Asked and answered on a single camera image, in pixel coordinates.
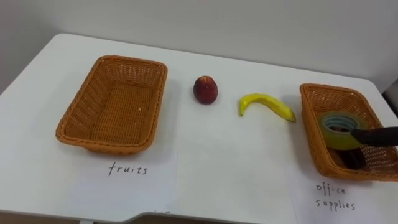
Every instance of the green tape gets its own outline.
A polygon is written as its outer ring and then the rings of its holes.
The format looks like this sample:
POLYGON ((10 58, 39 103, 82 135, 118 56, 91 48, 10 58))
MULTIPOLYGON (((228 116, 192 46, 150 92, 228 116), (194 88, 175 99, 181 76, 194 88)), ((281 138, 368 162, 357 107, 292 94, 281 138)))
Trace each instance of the green tape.
POLYGON ((360 117, 346 112, 329 111, 318 118, 326 146, 337 150, 351 150, 361 146, 351 135, 353 129, 366 129, 360 117))

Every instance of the gray floor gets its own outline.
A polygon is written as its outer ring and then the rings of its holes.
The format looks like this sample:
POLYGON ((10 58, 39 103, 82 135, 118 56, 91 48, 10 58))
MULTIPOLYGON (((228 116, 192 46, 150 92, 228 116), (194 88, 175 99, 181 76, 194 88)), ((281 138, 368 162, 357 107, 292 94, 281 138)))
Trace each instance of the gray floor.
MULTIPOLYGON (((15 215, 0 213, 0 223, 4 224, 79 224, 75 220, 63 220, 58 218, 34 217, 30 215, 15 215)), ((170 217, 141 217, 130 224, 215 224, 216 222, 188 220, 184 218, 170 217)))

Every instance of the tape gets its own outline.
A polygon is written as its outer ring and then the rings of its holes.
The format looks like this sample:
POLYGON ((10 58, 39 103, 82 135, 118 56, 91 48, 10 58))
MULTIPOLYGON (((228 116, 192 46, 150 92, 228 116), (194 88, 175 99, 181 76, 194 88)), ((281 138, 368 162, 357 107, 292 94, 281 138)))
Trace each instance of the tape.
POLYGON ((366 129, 366 123, 360 117, 341 111, 329 111, 318 118, 326 146, 337 150, 351 150, 361 146, 351 135, 354 129, 366 129))

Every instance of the empty wicker basket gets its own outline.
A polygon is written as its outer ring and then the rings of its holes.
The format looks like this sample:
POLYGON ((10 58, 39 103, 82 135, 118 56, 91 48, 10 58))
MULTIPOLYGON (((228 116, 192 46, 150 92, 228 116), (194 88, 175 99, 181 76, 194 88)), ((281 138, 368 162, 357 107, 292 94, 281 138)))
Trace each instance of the empty wicker basket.
POLYGON ((318 117, 327 111, 344 111, 359 116, 369 129, 381 124, 365 97, 355 90, 328 85, 301 85, 302 118, 312 159, 321 175, 351 180, 398 181, 398 156, 394 147, 362 146, 366 167, 347 169, 334 149, 329 149, 318 126, 318 117))
POLYGON ((167 76, 159 62, 99 58, 58 124, 59 141, 127 155, 153 142, 167 76))

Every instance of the yellow banana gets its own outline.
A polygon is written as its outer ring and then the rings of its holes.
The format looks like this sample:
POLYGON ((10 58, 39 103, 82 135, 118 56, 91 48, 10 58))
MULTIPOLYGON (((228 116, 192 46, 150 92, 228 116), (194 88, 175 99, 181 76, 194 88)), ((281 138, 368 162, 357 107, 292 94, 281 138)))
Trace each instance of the yellow banana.
POLYGON ((293 111, 287 105, 285 105, 283 102, 275 99, 272 96, 260 93, 244 95, 239 100, 240 116, 243 116, 244 110, 251 103, 261 103, 263 105, 268 106, 273 112, 275 112, 277 115, 281 116, 282 118, 286 119, 287 121, 291 122, 296 121, 296 117, 294 116, 293 111))

